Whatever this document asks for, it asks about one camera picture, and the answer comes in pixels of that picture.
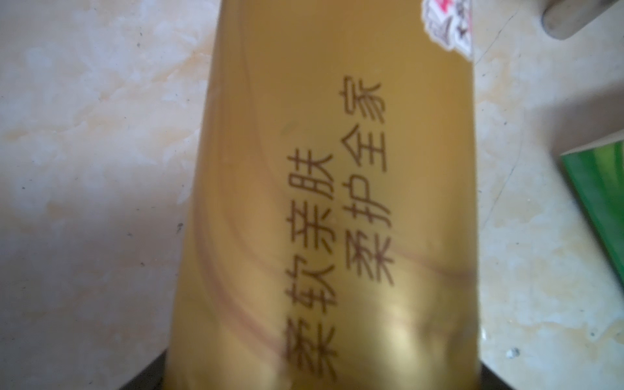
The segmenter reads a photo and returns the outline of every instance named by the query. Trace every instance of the chinese characters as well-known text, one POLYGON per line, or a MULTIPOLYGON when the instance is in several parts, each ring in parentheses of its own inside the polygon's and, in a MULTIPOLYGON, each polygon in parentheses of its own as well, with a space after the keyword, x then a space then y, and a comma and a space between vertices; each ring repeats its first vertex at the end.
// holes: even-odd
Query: chinese characters
MULTIPOLYGON (((336 241, 336 234, 329 224, 332 209, 320 201, 334 199, 334 178, 328 170, 333 156, 328 154, 315 158, 313 154, 308 149, 303 157, 296 148, 292 155, 286 157, 293 164, 288 174, 288 185, 300 190, 298 193, 301 195, 316 195, 314 198, 292 199, 286 222, 290 224, 290 242, 297 245, 297 250, 320 251, 325 256, 331 256, 336 241)), ((338 305, 336 291, 331 285, 336 266, 315 266, 300 253, 295 253, 292 259, 292 267, 285 270, 290 286, 285 288, 284 294, 293 306, 318 310, 323 316, 326 315, 331 307, 338 305)), ((331 346, 335 333, 335 326, 327 326, 323 321, 310 324, 301 316, 287 316, 286 360, 302 371, 337 381, 333 359, 338 353, 331 346)))
MULTIPOLYGON (((371 122, 385 123, 383 113, 386 111, 384 100, 378 95, 381 83, 365 88, 362 79, 358 80, 358 89, 351 76, 343 79, 343 89, 339 95, 344 99, 344 111, 354 115, 356 106, 360 108, 362 118, 371 119, 371 122)), ((365 176, 364 167, 379 167, 382 173, 387 172, 386 134, 383 131, 364 132, 360 123, 355 123, 349 132, 340 139, 344 149, 350 154, 358 168, 342 183, 348 190, 348 205, 343 205, 343 211, 349 213, 356 221, 368 222, 370 230, 345 229, 344 246, 346 269, 353 270, 358 277, 367 278, 378 283, 387 283, 394 286, 391 265, 394 260, 389 257, 388 251, 392 238, 377 229, 392 228, 391 211, 371 191, 371 182, 365 176)))

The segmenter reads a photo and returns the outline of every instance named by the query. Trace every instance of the bottle label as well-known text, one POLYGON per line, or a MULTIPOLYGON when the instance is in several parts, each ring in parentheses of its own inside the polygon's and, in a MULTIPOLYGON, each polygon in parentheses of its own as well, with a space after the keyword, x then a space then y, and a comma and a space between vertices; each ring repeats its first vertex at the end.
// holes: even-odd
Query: bottle label
POLYGON ((422 21, 432 41, 472 60, 470 0, 423 0, 422 21))

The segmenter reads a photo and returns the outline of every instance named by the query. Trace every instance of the white marble surface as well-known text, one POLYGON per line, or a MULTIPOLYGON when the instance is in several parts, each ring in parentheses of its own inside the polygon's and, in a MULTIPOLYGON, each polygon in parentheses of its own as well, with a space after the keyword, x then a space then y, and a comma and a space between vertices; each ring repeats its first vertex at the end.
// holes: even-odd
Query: white marble surface
MULTIPOLYGON (((564 42, 539 0, 474 9, 483 359, 621 389, 624 294, 556 156, 624 128, 624 2, 564 42)), ((166 347, 217 11, 0 1, 0 387, 115 389, 166 347)))

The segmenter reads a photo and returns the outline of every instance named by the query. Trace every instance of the green object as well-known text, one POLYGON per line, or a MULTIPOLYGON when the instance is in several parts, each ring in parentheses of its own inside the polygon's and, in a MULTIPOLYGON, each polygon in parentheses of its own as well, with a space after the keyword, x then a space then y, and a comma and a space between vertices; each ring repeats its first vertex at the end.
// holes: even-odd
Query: green object
POLYGON ((562 159, 624 283, 624 130, 571 150, 562 159))

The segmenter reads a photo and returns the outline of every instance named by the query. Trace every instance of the sticker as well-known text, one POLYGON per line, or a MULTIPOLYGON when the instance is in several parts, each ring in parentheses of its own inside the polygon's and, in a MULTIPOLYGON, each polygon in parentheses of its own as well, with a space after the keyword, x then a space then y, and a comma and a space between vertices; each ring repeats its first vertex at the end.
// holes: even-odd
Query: sticker
POLYGON ((472 60, 470 0, 423 0, 422 21, 432 41, 472 60))

